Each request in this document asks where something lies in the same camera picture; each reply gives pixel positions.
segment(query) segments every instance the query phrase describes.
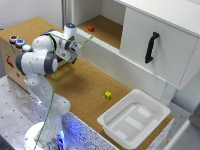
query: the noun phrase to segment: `cabinet door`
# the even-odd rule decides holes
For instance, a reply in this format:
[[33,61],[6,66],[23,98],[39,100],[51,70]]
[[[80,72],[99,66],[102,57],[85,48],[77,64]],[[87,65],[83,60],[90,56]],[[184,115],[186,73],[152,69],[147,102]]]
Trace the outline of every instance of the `cabinet door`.
[[[154,40],[151,56],[145,63],[153,32],[160,36]],[[120,54],[179,86],[198,38],[133,9],[127,8]]]

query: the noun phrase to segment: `red object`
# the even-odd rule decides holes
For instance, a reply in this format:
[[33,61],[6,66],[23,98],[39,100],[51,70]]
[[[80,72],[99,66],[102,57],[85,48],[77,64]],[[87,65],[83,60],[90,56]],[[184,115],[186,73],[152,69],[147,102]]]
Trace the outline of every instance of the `red object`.
[[93,31],[94,31],[94,26],[90,25],[90,26],[88,27],[88,31],[93,32]]
[[18,77],[20,77],[20,75],[19,75],[18,73],[16,73],[16,75],[17,75]]
[[12,64],[12,62],[11,62],[11,60],[10,60],[10,56],[8,56],[6,62],[7,62],[12,68],[14,68],[14,66],[13,66],[13,64]]

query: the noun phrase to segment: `red block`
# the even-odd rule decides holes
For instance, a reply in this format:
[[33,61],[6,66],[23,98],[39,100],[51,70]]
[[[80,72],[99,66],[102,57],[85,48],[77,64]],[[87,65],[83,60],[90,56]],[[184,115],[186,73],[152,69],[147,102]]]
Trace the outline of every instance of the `red block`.
[[88,27],[88,31],[93,32],[93,31],[94,31],[94,26],[92,26],[92,25],[89,26],[89,27]]

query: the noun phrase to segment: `yellow cube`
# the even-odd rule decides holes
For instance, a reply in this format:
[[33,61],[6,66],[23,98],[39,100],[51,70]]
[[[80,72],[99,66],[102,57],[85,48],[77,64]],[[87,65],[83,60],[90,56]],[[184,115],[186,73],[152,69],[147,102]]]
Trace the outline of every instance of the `yellow cube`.
[[105,98],[106,99],[110,99],[111,98],[111,93],[110,92],[106,92],[105,93]]

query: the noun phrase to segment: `cork surface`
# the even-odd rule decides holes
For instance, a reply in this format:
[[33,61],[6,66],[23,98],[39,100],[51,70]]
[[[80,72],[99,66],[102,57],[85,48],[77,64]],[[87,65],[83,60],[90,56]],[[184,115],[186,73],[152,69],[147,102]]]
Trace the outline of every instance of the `cork surface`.
[[[93,25],[95,31],[88,31],[88,26]],[[106,43],[120,49],[123,26],[115,23],[103,16],[98,16],[83,24],[78,25],[78,28],[95,35],[97,38]]]
[[[49,29],[61,31],[43,19],[36,17],[0,31],[0,37],[9,41],[9,37],[15,34],[24,39],[27,44],[31,44],[36,37]],[[104,133],[102,126],[97,122],[97,118],[127,95],[131,89],[82,59],[79,59],[74,65],[65,64],[57,72],[56,93],[71,102],[70,111],[120,150],[123,150]],[[54,84],[54,74],[47,75],[46,78],[52,85]],[[111,100],[105,99],[104,93],[106,91],[112,93]],[[137,150],[146,149],[172,119],[173,115],[169,115]]]

